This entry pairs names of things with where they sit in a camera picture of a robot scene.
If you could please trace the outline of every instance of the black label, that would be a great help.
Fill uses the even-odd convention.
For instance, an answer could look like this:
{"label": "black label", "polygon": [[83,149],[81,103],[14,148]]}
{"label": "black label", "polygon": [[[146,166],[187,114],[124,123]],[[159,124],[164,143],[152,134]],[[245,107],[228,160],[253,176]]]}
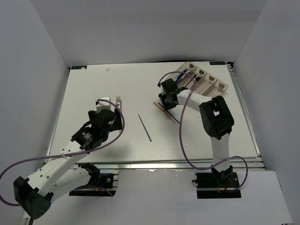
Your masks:
{"label": "black label", "polygon": [[86,69],[88,66],[72,66],[71,69]]}
{"label": "black label", "polygon": [[214,65],[226,65],[226,63],[225,63],[224,61],[210,62],[210,64],[211,64],[212,66],[214,66]]}

